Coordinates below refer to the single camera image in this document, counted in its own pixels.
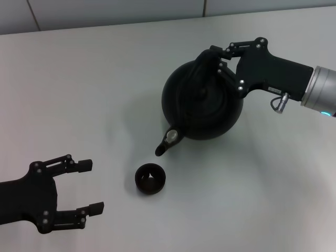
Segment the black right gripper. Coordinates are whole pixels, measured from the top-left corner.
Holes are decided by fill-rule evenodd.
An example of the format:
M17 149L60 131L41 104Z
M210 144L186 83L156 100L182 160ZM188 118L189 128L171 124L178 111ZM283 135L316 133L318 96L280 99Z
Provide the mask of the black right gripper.
M301 101L313 74L312 67L272 55L268 51L268 40L262 37L231 42L226 48L214 45L209 48L211 60L236 57L240 58L236 75L222 60L218 63L217 75L229 92L238 92L241 98L251 91L263 90L277 95L288 93L290 99Z

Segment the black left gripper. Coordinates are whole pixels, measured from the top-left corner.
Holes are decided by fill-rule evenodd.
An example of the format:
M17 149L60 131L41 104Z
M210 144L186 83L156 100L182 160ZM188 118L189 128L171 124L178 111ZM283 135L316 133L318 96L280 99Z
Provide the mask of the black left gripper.
M25 176L1 182L1 224L33 223L41 234L53 228L85 228L87 216L101 215L104 202L71 211L57 210L57 190L53 175L92 170L91 159L75 162L70 154L30 164Z

